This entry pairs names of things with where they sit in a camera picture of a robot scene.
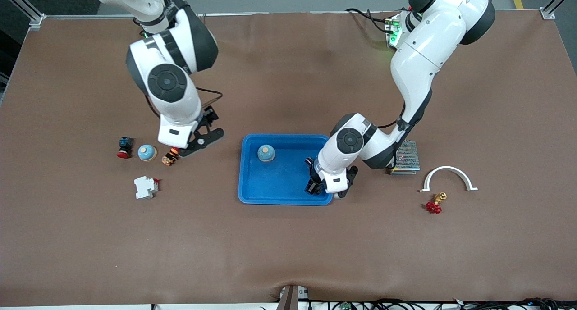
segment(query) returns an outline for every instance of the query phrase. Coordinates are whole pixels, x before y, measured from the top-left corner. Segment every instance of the blue dome object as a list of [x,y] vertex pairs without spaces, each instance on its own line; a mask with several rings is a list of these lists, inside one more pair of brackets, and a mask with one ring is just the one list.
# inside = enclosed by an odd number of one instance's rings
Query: blue dome object
[[275,158],[275,149],[268,144],[263,144],[258,148],[258,158],[263,162],[269,162]]
[[144,144],[138,148],[138,157],[144,161],[153,160],[156,157],[156,148],[150,144]]

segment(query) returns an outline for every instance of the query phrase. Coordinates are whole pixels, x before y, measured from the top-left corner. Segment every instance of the blue plastic tray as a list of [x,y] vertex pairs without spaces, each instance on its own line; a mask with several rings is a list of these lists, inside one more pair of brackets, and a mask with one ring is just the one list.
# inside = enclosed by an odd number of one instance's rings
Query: blue plastic tray
[[[251,205],[327,205],[332,194],[310,195],[307,157],[316,158],[328,138],[323,135],[247,135],[241,152],[238,197]],[[275,158],[262,162],[258,148],[270,144]]]

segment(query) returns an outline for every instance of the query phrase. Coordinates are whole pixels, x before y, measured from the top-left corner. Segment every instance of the white robotic arm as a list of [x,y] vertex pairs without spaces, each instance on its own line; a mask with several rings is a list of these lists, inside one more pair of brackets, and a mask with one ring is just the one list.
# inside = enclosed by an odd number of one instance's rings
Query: white robotic arm
[[409,0],[409,3],[411,11],[385,22],[390,32],[388,43],[397,49],[391,73],[403,96],[404,111],[390,134],[358,113],[342,117],[319,157],[308,162],[309,193],[324,189],[326,193],[344,197],[357,172],[348,166],[358,156],[374,169],[392,164],[396,150],[424,114],[434,76],[459,43],[473,43],[495,20],[491,0]]
[[[210,131],[218,119],[204,111],[189,75],[210,68],[218,55],[216,41],[186,0],[100,0],[133,13],[146,38],[130,45],[126,66],[134,82],[160,115],[158,141],[181,148],[187,156],[220,139]],[[200,135],[199,127],[208,133]]]

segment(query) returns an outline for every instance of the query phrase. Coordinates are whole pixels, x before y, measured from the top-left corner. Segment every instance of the white plastic toy part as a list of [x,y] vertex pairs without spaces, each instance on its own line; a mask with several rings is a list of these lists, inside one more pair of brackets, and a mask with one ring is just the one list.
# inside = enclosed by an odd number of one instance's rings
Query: white plastic toy part
[[136,199],[152,199],[152,194],[158,192],[158,183],[154,178],[138,177],[134,180],[134,184],[136,185]]
[[460,169],[458,168],[454,168],[451,166],[441,166],[438,168],[433,169],[425,178],[425,186],[423,187],[423,189],[421,189],[421,193],[423,193],[423,191],[430,191],[430,183],[431,183],[431,177],[433,177],[433,174],[435,174],[436,172],[438,172],[441,169],[447,169],[447,170],[451,170],[451,172],[459,175],[459,177],[461,179],[463,179],[463,181],[465,182],[465,186],[467,186],[467,191],[478,191],[477,187],[473,187],[471,180],[468,179],[467,175]]

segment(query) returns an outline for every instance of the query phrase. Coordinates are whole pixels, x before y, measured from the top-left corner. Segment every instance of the white arch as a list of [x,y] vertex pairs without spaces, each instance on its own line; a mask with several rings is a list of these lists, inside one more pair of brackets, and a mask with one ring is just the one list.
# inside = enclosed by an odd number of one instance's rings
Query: white arch
[[451,170],[451,172],[459,175],[459,177],[461,179],[463,179],[463,181],[465,182],[465,186],[467,186],[467,191],[478,191],[477,187],[473,187],[471,180],[468,179],[467,175],[460,169],[458,168],[454,168],[451,166],[441,166],[441,167],[437,167],[435,169],[433,169],[425,178],[425,186],[423,187],[423,189],[421,189],[421,192],[423,191],[430,191],[430,183],[431,183],[431,177],[433,177],[433,174],[435,174],[436,172],[438,172],[441,169],[447,169],[447,170]]

